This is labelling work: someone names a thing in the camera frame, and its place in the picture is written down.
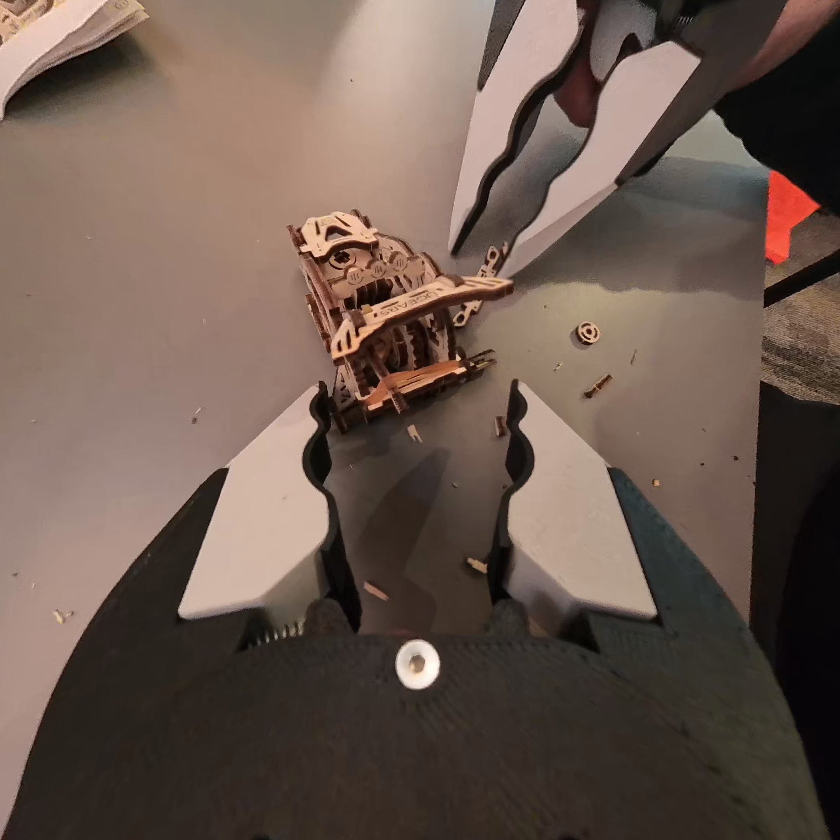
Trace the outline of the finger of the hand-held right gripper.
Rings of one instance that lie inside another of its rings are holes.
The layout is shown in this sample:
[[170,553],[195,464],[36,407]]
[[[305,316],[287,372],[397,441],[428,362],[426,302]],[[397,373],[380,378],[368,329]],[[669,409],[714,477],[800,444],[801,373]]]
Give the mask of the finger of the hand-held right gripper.
[[494,3],[451,212],[451,255],[479,222],[497,178],[514,162],[543,101],[560,84],[584,17],[575,1]]
[[699,64],[697,55],[668,41],[614,67],[580,152],[552,180],[537,215],[516,236],[504,264],[508,275],[540,257],[617,189],[621,173]]

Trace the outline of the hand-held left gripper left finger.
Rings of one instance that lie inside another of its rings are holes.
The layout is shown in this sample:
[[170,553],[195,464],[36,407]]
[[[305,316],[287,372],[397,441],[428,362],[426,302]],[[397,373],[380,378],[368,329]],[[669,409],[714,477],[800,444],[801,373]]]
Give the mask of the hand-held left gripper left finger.
[[333,495],[329,393],[308,388],[227,465],[178,616],[260,610],[283,631],[330,597],[359,631],[360,594]]

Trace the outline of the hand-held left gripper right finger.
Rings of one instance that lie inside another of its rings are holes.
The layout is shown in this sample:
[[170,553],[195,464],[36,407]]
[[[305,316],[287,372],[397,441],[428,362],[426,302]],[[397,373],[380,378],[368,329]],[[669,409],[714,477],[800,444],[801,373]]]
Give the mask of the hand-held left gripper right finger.
[[654,597],[608,464],[520,380],[509,391],[504,489],[487,582],[536,623],[605,613],[649,622]]

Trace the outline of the perforated wooden link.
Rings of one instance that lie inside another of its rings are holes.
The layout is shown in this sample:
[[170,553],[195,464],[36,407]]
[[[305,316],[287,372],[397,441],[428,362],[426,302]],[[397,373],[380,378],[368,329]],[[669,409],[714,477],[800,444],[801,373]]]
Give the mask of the perforated wooden link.
[[[508,257],[509,243],[507,241],[502,243],[501,247],[492,245],[488,248],[484,262],[475,273],[475,277],[496,277],[500,268],[504,266]],[[462,329],[467,322],[480,311],[484,304],[483,300],[473,300],[462,302],[458,305],[453,315],[453,324],[456,329]]]

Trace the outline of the wooden mechanical model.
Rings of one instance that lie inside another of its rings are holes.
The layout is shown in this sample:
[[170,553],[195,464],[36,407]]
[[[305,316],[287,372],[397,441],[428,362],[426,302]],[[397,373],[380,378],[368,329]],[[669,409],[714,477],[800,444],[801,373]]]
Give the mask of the wooden mechanical model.
[[453,315],[466,301],[498,301],[511,280],[445,274],[434,258],[383,233],[359,210],[287,226],[306,281],[306,304],[335,370],[329,410],[345,434],[468,382],[497,363],[468,355]]

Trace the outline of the person's right forearm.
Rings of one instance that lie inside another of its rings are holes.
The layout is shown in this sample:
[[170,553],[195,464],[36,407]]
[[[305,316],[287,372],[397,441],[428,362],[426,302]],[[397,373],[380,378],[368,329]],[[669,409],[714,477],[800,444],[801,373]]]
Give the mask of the person's right forearm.
[[839,214],[839,20],[715,107],[745,150]]

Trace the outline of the person's right hand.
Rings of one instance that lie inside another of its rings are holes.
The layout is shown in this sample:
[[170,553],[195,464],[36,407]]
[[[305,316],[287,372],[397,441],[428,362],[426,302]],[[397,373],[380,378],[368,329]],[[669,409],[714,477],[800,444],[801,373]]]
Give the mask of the person's right hand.
[[[592,74],[592,27],[600,2],[583,2],[586,28],[578,56],[553,94],[565,116],[578,128],[590,128],[595,119],[601,83]],[[838,9],[835,1],[788,1],[770,34],[750,62],[730,81],[728,92],[748,86],[791,58],[820,31]]]

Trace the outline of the orange floor marker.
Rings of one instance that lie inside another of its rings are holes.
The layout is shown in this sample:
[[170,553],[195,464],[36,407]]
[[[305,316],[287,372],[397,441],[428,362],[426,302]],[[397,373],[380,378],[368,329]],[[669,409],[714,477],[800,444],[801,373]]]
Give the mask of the orange floor marker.
[[819,203],[781,173],[770,172],[764,255],[772,265],[777,266],[789,258],[793,228],[820,207]]

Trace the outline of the black metal bar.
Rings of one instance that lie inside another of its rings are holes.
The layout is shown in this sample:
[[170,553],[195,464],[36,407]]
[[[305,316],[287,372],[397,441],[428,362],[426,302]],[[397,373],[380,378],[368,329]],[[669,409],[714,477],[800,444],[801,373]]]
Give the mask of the black metal bar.
[[763,307],[773,305],[839,274],[839,250],[797,270],[764,290]]

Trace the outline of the open instruction booklet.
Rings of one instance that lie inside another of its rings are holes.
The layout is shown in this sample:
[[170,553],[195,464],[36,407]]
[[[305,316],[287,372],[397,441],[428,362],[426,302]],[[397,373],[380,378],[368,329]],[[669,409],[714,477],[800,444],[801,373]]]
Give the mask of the open instruction booklet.
[[31,80],[129,32],[149,17],[138,1],[2,1],[1,118]]

